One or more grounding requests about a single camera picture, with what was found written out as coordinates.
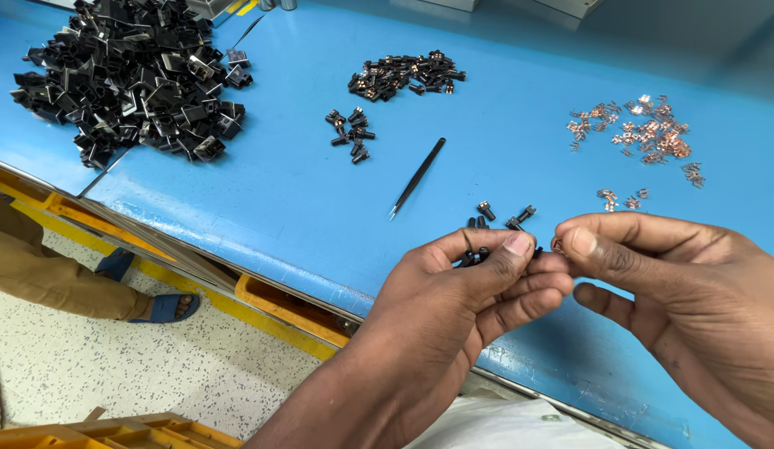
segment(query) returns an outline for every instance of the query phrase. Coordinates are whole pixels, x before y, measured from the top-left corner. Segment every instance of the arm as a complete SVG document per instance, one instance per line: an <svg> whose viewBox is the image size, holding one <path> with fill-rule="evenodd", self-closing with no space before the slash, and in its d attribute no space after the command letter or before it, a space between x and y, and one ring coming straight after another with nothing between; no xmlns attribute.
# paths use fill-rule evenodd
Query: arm
<svg viewBox="0 0 774 449"><path fill-rule="evenodd" d="M245 445L403 447L453 402L479 353L572 291L564 258L525 232L461 229L408 252L349 344ZM452 269L466 250L483 263Z"/></svg>

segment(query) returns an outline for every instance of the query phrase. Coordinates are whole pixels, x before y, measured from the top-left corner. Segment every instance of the terrazzo floor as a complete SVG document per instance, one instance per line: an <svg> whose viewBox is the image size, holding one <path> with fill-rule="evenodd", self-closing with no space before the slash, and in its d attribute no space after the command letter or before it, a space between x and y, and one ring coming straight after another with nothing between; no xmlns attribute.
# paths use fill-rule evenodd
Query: terrazzo floor
<svg viewBox="0 0 774 449"><path fill-rule="evenodd" d="M89 268L102 255L46 230L43 243ZM130 269L148 295L176 292ZM132 324L44 308L0 292L0 382L14 424L174 412L248 439L321 364L233 316L202 306L189 320Z"/></svg>

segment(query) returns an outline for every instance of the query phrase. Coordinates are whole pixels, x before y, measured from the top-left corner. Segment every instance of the blue table surface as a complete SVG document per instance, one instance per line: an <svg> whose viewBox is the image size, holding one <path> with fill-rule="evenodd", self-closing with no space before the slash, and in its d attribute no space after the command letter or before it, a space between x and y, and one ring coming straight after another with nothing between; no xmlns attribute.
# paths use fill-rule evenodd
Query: blue table surface
<svg viewBox="0 0 774 449"><path fill-rule="evenodd" d="M531 0L484 0L472 15L410 0L329 3L276 9L237 46L254 84L222 94L247 109L222 159L133 148L87 197L359 316L405 251L466 224L482 200L498 228L532 203L539 212L524 225L547 246L560 221L603 210L598 189L622 202L647 187L642 212L727 226L774 255L774 2L609 0L580 25ZM216 46L255 17L231 18ZM453 95L405 89L371 104L347 92L366 59L438 48L467 71ZM569 111L642 94L669 96L690 124L690 158L624 157L611 137L642 120L627 112L570 151ZM323 120L355 106L377 135L356 166ZM448 143L388 222L440 137ZM691 161L703 163L704 189L681 172ZM630 333L571 298L495 341L478 365L678 449L746 447Z"/></svg>
<svg viewBox="0 0 774 449"><path fill-rule="evenodd" d="M35 119L9 93L18 88L12 74L44 73L21 57L30 46L52 39L68 24L68 16L68 11L48 5L0 0L0 161L77 196L103 171L82 165L72 141L79 130ZM110 163L124 150L117 150Z"/></svg>

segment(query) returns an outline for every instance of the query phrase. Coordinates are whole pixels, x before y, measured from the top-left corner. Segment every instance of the yellow crate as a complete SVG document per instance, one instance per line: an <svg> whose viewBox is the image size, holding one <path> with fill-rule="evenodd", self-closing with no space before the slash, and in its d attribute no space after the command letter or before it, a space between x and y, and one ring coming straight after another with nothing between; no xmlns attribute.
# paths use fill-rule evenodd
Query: yellow crate
<svg viewBox="0 0 774 449"><path fill-rule="evenodd" d="M173 424L172 426L159 429L163 433L169 434L174 438L179 438L186 443L196 447L208 447L209 449L236 449L242 446L243 442L232 438L227 434L218 432L199 423Z"/></svg>
<svg viewBox="0 0 774 449"><path fill-rule="evenodd" d="M242 444L174 413L0 431L0 449L237 449Z"/></svg>

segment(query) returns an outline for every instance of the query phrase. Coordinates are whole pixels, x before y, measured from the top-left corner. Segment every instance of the finger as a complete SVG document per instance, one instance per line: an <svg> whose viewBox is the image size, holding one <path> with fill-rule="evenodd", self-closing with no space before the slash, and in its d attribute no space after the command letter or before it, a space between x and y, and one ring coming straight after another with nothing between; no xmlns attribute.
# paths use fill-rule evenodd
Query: finger
<svg viewBox="0 0 774 449"><path fill-rule="evenodd" d="M526 267L526 274L539 274L543 272L569 272L567 259L555 252L543 252L539 258L533 259Z"/></svg>
<svg viewBox="0 0 774 449"><path fill-rule="evenodd" d="M506 332L530 323L561 305L561 291L532 291L513 301L493 304L475 317L475 326L486 347Z"/></svg>
<svg viewBox="0 0 774 449"><path fill-rule="evenodd" d="M512 231L510 237L480 264L454 270L470 297L484 299L508 289L520 279L534 255L536 239L529 233Z"/></svg>
<svg viewBox="0 0 774 449"><path fill-rule="evenodd" d="M571 218L556 227L556 237L584 227L609 240L635 249L666 252L687 241L708 244L722 230L707 224L639 212L589 213Z"/></svg>
<svg viewBox="0 0 774 449"><path fill-rule="evenodd" d="M634 294L670 302L701 288L697 267L643 256L592 230L568 230L562 247L584 274Z"/></svg>
<svg viewBox="0 0 774 449"><path fill-rule="evenodd" d="M514 232L517 231L509 229L461 228L413 249L409 254L440 255L448 262L453 263L461 259L465 251L477 252L483 246L490 250L498 248Z"/></svg>
<svg viewBox="0 0 774 449"><path fill-rule="evenodd" d="M562 272L523 276L500 296L503 301L512 301L532 291L544 289L556 289L562 296L567 296L573 292L573 278Z"/></svg>
<svg viewBox="0 0 774 449"><path fill-rule="evenodd" d="M582 306L631 330L633 301L592 284L579 284L573 297Z"/></svg>

